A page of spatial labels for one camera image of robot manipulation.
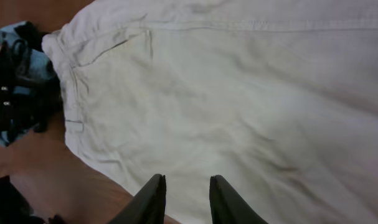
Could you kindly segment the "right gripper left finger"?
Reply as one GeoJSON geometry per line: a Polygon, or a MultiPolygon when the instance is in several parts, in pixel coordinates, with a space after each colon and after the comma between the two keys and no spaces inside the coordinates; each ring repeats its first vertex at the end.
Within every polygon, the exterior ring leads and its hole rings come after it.
{"type": "Polygon", "coordinates": [[[155,174],[109,224],[163,224],[166,178],[155,174]]]}

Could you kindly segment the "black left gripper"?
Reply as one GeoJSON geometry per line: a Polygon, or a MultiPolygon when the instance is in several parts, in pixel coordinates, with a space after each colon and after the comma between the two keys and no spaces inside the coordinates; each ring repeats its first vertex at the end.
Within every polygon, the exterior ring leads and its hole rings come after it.
{"type": "Polygon", "coordinates": [[[7,131],[11,127],[13,108],[11,103],[14,89],[14,63],[6,42],[0,44],[0,131],[7,131]]]}

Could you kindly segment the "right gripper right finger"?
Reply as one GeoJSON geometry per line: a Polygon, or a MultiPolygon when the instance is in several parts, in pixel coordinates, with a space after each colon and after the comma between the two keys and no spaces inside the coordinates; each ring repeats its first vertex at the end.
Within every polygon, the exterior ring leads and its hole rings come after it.
{"type": "Polygon", "coordinates": [[[210,178],[213,224],[267,224],[221,175],[210,178]]]}

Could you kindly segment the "beige khaki shorts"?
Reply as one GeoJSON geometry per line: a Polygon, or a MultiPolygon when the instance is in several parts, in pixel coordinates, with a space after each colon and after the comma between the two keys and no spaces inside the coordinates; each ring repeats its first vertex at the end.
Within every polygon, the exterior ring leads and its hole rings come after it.
{"type": "Polygon", "coordinates": [[[67,147],[175,220],[219,174],[269,223],[378,223],[378,0],[94,1],[42,47],[67,147]]]}

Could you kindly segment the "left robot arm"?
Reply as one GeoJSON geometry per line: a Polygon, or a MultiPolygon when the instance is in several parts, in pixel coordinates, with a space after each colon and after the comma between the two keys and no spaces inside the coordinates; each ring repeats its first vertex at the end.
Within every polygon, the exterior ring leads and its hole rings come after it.
{"type": "MultiPolygon", "coordinates": [[[[33,71],[32,50],[24,43],[0,44],[0,138],[5,146],[22,135],[47,130],[50,117],[62,107],[60,82],[45,58],[33,71]]],[[[9,175],[0,177],[0,223],[44,223],[30,214],[29,204],[9,175]]]]}

